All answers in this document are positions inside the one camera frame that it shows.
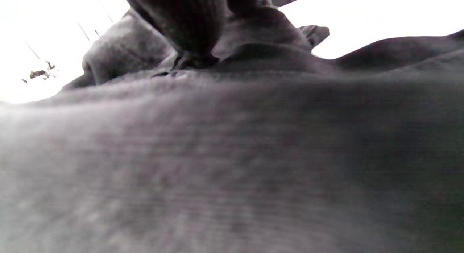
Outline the person's right hand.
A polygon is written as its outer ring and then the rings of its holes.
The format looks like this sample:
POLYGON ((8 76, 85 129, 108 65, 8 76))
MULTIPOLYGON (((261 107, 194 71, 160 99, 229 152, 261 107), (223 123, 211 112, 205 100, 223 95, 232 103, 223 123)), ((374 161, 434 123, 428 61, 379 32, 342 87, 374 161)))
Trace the person's right hand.
POLYGON ((181 57, 208 59, 227 16, 267 7, 270 0, 126 0, 181 57))

